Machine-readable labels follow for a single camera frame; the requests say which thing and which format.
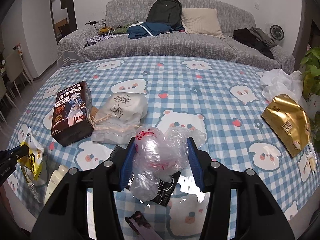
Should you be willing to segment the yellow white snack bag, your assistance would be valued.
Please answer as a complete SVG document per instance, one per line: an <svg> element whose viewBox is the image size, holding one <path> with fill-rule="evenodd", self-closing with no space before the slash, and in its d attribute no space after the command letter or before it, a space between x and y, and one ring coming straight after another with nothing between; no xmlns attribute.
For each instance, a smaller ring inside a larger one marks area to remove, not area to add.
<svg viewBox="0 0 320 240"><path fill-rule="evenodd" d="M28 149L27 155L22 157L18 162L31 171L33 180L38 180L43 168L44 148L35 139L30 127L20 146L27 146Z"/></svg>

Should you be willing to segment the clear red-print plastic bag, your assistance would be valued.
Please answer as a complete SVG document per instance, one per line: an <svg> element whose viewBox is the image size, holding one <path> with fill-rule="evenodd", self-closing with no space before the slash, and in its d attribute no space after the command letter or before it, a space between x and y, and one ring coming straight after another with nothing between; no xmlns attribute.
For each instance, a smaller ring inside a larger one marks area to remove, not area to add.
<svg viewBox="0 0 320 240"><path fill-rule="evenodd" d="M133 158L134 180L131 193L143 202L157 196L159 182L171 182L171 176L188 164L187 139L193 138L202 146L206 134L198 129L170 127L166 132L155 127L141 127L136 131L136 153Z"/></svg>

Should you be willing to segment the white cream tube pouch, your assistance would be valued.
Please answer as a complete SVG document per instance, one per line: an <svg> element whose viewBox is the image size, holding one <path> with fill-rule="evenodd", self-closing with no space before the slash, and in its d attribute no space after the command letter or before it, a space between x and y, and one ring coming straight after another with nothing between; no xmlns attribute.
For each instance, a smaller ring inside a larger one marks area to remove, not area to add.
<svg viewBox="0 0 320 240"><path fill-rule="evenodd" d="M48 201L50 196L52 195L53 191L57 187L57 185L60 183L62 178L65 176L69 168L65 165L60 165L57 170L54 170L54 172L51 175L51 178L49 180L48 186L47 186L47 191L46 195L44 198L44 203Z"/></svg>

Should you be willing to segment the dark brown snack box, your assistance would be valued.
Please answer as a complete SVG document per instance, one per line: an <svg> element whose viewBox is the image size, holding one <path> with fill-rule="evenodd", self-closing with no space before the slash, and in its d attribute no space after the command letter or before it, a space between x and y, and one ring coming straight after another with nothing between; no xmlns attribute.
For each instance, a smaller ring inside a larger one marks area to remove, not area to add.
<svg viewBox="0 0 320 240"><path fill-rule="evenodd" d="M85 80L59 91L53 110L53 139L66 147L91 136L94 131L89 119L92 108L92 95Z"/></svg>

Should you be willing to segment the blue checkered bear tablecloth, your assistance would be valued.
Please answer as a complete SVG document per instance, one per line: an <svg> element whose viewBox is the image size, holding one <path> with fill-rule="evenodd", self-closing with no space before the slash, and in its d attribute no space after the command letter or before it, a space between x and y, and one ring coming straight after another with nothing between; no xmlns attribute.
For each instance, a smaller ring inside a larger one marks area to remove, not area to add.
<svg viewBox="0 0 320 240"><path fill-rule="evenodd" d="M212 159L230 170L253 169L291 219L319 187L319 173L310 170L308 148L291 157L261 117L267 106L262 75L261 69L234 62L173 56L121 57L60 68L33 97L9 142L9 147L15 147L32 131L43 146L44 177L35 182L39 196L33 197L20 168L8 184L38 216L55 168L62 164L89 170L109 157L111 144L86 138L63 147L51 135L57 93L86 81L95 107L101 107L112 93L142 94L148 101L143 126L162 132L171 126L203 132L202 149Z"/></svg>

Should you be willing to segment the beige dining chair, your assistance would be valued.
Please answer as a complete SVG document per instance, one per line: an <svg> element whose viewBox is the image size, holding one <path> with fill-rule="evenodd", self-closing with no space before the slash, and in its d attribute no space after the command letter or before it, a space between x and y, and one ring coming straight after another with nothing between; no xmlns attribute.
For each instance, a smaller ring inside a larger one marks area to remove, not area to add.
<svg viewBox="0 0 320 240"><path fill-rule="evenodd" d="M20 94L20 91L18 90L16 80L22 74L30 85L33 84L33 81L27 75L25 64L24 64L24 62L20 56L20 53L17 49L14 50L5 59L5 68L6 68L6 74L7 74L7 77L9 78L9 81L14 85L19 97L21 98L21 94Z"/></svg>

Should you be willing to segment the gold foil bag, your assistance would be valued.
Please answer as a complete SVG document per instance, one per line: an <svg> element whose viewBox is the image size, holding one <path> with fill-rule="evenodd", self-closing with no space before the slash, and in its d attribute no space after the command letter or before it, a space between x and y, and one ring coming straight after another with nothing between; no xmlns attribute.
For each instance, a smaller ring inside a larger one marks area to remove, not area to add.
<svg viewBox="0 0 320 240"><path fill-rule="evenodd" d="M276 133L291 157L297 156L309 143L311 138L309 117L288 95L275 96L261 117Z"/></svg>

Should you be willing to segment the white crumpled tissue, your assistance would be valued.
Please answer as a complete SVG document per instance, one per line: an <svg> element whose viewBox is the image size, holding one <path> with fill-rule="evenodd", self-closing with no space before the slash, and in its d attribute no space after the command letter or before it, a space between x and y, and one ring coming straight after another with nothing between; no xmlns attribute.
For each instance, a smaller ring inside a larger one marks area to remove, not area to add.
<svg viewBox="0 0 320 240"><path fill-rule="evenodd" d="M269 102L274 97L285 94L296 103L302 97L303 92L303 75L300 71L286 74L282 69L272 69L259 74L262 95Z"/></svg>

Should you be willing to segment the striped purple cloth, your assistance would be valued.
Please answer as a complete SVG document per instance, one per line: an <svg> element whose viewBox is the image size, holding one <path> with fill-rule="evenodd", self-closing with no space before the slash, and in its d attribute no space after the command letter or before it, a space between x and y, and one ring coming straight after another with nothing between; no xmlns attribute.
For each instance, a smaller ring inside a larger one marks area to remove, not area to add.
<svg viewBox="0 0 320 240"><path fill-rule="evenodd" d="M100 41L105 41L105 40L108 40L108 39L111 39L111 38L115 38L115 37L120 37L122 36L122 34L110 34L110 35L100 35L100 36L94 36L92 38L88 38L87 39L87 45L88 46L92 46Z"/></svg>

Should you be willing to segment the blue jacket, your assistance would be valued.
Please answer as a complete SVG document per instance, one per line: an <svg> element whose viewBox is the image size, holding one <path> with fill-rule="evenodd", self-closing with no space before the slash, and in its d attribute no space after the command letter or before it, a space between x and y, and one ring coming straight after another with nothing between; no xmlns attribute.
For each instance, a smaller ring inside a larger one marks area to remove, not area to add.
<svg viewBox="0 0 320 240"><path fill-rule="evenodd" d="M163 23L138 22L130 25L127 29L127 36L130 39L142 37L155 37L161 33L171 33L171 26Z"/></svg>

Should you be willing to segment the olive green cloth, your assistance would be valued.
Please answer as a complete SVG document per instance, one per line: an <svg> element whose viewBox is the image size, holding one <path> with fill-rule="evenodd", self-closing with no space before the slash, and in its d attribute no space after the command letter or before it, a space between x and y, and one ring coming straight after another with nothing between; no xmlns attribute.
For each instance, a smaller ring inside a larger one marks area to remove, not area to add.
<svg viewBox="0 0 320 240"><path fill-rule="evenodd" d="M112 34L113 35L116 35L116 34L127 34L128 28L133 24L135 24L135 23L129 23L129 24L126 24L126 25L119 25L119 26L115 27L114 31L112 31Z"/></svg>

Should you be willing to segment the dark clothes pile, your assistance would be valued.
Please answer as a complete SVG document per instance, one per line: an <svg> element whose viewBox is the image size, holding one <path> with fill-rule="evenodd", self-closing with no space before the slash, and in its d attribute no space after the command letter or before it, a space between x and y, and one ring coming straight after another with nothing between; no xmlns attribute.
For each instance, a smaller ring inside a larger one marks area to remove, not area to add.
<svg viewBox="0 0 320 240"><path fill-rule="evenodd" d="M277 44L260 28L250 27L244 29L238 29L233 31L233 38L251 48L254 48L261 52L264 56L274 59L271 52L271 48L275 47Z"/></svg>

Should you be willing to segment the grey fabric sofa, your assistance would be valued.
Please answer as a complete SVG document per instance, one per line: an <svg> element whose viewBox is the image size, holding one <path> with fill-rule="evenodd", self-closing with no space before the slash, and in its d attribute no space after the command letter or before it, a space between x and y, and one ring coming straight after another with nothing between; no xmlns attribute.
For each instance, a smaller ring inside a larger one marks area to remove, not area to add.
<svg viewBox="0 0 320 240"><path fill-rule="evenodd" d="M116 27L146 20L151 6L157 0L112 0L105 9L105 23ZM97 28L88 25L65 36L57 45L57 65L70 66L86 61L127 56L187 56L226 60L258 67L264 70L281 68L293 72L295 58L276 45L270 51L272 58L257 49L236 41L233 32L255 27L250 12L217 0L178 0L183 8L210 8L217 10L217 19L223 37L187 34L173 31L156 37L130 39L126 34L99 41L93 45L88 39L97 34Z"/></svg>

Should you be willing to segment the beige cushion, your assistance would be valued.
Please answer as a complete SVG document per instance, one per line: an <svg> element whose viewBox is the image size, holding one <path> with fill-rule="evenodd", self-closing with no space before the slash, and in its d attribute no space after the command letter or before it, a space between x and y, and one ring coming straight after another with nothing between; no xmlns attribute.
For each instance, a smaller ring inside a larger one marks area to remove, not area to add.
<svg viewBox="0 0 320 240"><path fill-rule="evenodd" d="M203 34L224 38L216 9L183 8L181 19L185 32L188 34Z"/></svg>

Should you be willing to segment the green potted plant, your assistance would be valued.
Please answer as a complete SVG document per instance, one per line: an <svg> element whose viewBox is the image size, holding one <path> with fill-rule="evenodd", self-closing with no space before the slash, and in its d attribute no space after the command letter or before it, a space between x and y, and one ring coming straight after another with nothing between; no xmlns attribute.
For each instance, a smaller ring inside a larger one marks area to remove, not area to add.
<svg viewBox="0 0 320 240"><path fill-rule="evenodd" d="M310 48L302 58L300 65L304 67L303 93L307 103L307 114L311 121L311 137L317 153L319 153L319 47Z"/></svg>

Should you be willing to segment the dark green backpack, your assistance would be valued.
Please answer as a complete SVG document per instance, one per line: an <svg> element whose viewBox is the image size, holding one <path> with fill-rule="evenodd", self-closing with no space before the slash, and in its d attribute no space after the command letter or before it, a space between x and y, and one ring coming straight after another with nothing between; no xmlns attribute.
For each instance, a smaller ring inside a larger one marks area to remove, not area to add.
<svg viewBox="0 0 320 240"><path fill-rule="evenodd" d="M146 22L163 23L174 31L183 29L182 5L178 0L157 0L149 10Z"/></svg>

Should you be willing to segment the small black desk fan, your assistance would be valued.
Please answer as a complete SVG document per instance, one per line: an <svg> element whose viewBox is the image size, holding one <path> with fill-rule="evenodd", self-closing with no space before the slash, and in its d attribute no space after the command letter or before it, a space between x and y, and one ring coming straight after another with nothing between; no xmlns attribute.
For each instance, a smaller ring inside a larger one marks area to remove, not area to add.
<svg viewBox="0 0 320 240"><path fill-rule="evenodd" d="M276 24L270 26L270 35L276 41L282 41L285 37L282 27Z"/></svg>

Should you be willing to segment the white drawstring pouch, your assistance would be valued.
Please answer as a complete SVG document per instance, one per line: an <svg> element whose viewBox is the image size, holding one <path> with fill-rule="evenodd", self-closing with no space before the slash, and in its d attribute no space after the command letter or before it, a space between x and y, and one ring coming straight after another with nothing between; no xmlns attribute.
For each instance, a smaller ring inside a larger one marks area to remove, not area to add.
<svg viewBox="0 0 320 240"><path fill-rule="evenodd" d="M91 118L93 142L125 145L140 127L148 112L148 101L143 94L117 92Z"/></svg>

